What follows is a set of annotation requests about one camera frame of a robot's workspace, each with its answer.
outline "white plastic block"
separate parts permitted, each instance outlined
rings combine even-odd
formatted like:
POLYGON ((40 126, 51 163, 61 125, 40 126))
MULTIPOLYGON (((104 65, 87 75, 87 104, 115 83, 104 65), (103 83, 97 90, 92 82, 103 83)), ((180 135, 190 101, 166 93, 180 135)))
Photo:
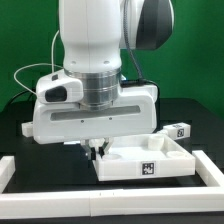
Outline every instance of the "white plastic block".
POLYGON ((25 137, 33 137, 33 122, 22 124, 22 133, 25 137))
POLYGON ((162 131, 164 130, 167 131, 168 136, 173 140, 188 138, 191 135, 191 126, 185 123, 167 125, 163 127, 162 131))
POLYGON ((0 193, 2 193, 15 172, 13 156, 5 156, 0 161, 0 193))

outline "white border rail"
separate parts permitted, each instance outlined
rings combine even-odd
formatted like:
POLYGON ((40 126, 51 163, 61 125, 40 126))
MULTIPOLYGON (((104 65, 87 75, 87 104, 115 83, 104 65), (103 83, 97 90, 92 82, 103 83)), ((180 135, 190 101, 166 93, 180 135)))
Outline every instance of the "white border rail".
MULTIPOLYGON (((224 211, 224 175, 203 151, 193 155, 207 187, 1 194, 0 219, 224 211)), ((14 170, 13 157, 0 161, 1 186, 14 170)))

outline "sticker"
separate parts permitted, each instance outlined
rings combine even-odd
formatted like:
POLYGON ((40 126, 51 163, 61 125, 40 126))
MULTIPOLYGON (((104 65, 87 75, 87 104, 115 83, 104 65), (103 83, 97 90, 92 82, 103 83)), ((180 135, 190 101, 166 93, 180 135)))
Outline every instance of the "sticker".
POLYGON ((155 162, 144 162, 142 163, 142 175, 155 175, 155 162))
POLYGON ((179 130, 177 131, 177 137, 178 137, 178 138, 184 137, 184 129, 179 129, 179 130))

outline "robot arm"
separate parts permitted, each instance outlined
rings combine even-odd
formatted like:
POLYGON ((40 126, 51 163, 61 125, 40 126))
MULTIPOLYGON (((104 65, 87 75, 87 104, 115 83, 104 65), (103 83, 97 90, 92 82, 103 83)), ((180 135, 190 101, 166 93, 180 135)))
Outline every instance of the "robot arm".
MULTIPOLYGON (((157 87, 120 85, 125 2, 59 0, 64 69, 37 84, 33 131, 38 143, 147 134, 156 128, 157 87)), ((131 48, 159 47, 172 31, 171 2, 129 3, 126 28, 131 48), (147 17, 148 11, 155 13, 147 17)))

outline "green backdrop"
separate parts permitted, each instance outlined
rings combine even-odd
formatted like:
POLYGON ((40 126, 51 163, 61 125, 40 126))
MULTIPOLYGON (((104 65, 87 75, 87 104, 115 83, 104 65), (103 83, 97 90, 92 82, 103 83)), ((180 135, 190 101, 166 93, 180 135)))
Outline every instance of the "green backdrop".
MULTIPOLYGON (((145 76, 157 81, 163 98, 192 98, 224 118, 224 1, 173 0, 175 29, 159 50, 136 52, 145 76)), ((52 38, 58 27, 57 0, 0 0, 0 110, 23 89, 13 80, 18 68, 50 62, 52 38)), ((63 47, 56 43, 56 62, 63 47)), ((125 51, 122 72, 136 73, 125 51)), ((35 68, 19 75, 26 85, 50 68, 35 68)))

